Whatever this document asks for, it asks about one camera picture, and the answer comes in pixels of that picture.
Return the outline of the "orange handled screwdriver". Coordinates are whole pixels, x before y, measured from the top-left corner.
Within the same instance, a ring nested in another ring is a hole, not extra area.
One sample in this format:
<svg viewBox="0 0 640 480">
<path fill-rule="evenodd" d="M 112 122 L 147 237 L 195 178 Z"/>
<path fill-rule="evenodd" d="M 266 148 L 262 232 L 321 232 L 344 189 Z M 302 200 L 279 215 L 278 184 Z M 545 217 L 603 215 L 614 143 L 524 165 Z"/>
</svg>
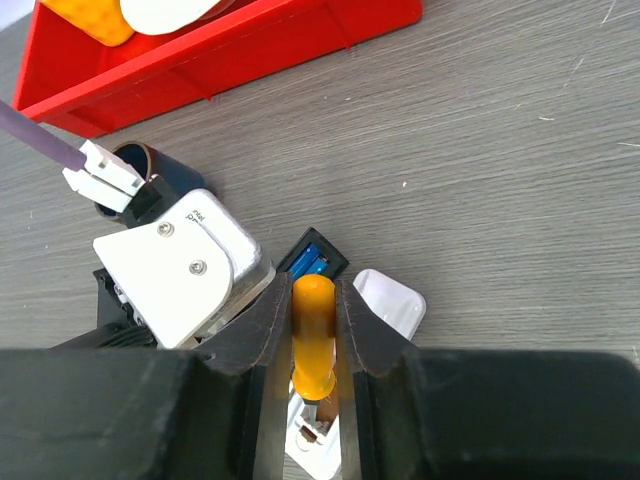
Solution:
<svg viewBox="0 0 640 480">
<path fill-rule="evenodd" d="M 336 296 L 330 279 L 309 274 L 294 282 L 292 322 L 292 383 L 309 408 L 310 423 L 315 424 L 320 402 L 332 393 L 336 384 L 333 370 Z"/>
</svg>

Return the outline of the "black remote blue batteries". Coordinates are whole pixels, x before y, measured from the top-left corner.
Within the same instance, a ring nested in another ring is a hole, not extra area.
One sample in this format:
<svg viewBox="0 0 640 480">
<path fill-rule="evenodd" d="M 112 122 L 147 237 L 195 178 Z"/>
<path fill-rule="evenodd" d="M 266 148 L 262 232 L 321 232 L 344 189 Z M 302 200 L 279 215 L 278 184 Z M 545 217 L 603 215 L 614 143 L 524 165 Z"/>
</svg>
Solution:
<svg viewBox="0 0 640 480">
<path fill-rule="evenodd" d="M 318 230 L 309 227 L 276 267 L 290 273 L 294 281 L 316 274 L 335 280 L 349 266 L 349 260 Z"/>
</svg>

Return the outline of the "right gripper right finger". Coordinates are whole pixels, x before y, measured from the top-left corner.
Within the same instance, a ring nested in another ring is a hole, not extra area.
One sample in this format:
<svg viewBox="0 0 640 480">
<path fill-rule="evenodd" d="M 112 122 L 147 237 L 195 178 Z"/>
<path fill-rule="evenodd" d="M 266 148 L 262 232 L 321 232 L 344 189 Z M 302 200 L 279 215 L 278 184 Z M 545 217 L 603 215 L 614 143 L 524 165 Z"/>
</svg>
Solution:
<svg viewBox="0 0 640 480">
<path fill-rule="evenodd" d="M 635 479 L 639 371 L 611 353 L 420 348 L 336 286 L 346 479 Z"/>
</svg>

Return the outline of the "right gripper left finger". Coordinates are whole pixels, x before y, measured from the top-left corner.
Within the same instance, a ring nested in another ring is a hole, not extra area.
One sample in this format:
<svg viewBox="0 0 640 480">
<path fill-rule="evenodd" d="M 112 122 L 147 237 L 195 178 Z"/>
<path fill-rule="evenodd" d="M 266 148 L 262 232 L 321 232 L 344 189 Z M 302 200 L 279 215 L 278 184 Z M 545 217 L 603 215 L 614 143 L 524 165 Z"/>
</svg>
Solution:
<svg viewBox="0 0 640 480">
<path fill-rule="evenodd" d="M 5 479 L 279 479 L 291 291 L 274 278 L 194 350 L 1 354 Z"/>
</svg>

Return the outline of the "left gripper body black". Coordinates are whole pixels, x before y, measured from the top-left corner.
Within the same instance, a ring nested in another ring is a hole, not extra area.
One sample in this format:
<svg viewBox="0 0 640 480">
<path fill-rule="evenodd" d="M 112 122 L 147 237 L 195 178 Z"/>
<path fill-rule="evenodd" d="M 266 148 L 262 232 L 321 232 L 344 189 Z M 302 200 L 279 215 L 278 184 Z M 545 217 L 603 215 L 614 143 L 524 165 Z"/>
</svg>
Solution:
<svg viewBox="0 0 640 480">
<path fill-rule="evenodd" d="M 132 307 L 122 302 L 106 269 L 92 272 L 97 282 L 96 328 L 55 345 L 54 349 L 156 348 L 151 330 L 134 319 Z"/>
</svg>

